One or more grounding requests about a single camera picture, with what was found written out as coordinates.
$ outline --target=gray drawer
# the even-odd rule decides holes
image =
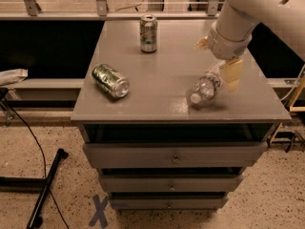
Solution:
[[[252,166],[267,143],[84,144],[92,168],[178,168]]]
[[[231,192],[243,176],[100,176],[105,192]]]
[[[113,209],[138,210],[138,209],[218,209],[222,208],[228,201],[227,197],[183,197],[180,198],[128,198],[111,197],[110,203]]]

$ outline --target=can lying on its side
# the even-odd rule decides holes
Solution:
[[[143,15],[140,20],[141,50],[143,52],[155,52],[157,49],[158,22],[154,15]]]
[[[101,89],[114,98],[125,96],[129,90],[129,80],[107,64],[96,65],[91,74]]]

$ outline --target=gray tabletop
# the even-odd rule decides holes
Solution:
[[[239,89],[221,88],[204,108],[189,103],[193,83],[215,62],[209,50],[193,45],[208,35],[213,20],[161,20],[158,49],[140,50],[139,22],[108,21],[100,35],[71,120],[79,122],[277,123],[290,116],[249,52]],[[109,64],[129,78],[129,93],[110,100],[93,80],[98,63]]]

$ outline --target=table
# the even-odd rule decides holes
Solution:
[[[212,22],[160,20],[154,53],[140,50],[139,22],[105,23],[71,120],[112,208],[220,208],[275,126],[290,121],[249,52],[236,92],[221,88],[208,106],[190,105],[193,83],[215,61],[193,47]],[[125,97],[100,91],[91,76],[98,63],[129,78]]]

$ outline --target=tape mark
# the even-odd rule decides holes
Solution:
[[[108,223],[107,223],[107,220],[106,220],[106,217],[104,214],[104,210],[107,206],[108,200],[109,199],[107,196],[104,197],[104,200],[102,202],[100,202],[98,195],[95,195],[93,197],[93,202],[95,205],[96,212],[95,212],[94,216],[92,217],[91,221],[89,222],[90,227],[93,227],[97,223],[98,220],[101,223],[102,229],[106,228],[108,226]]]

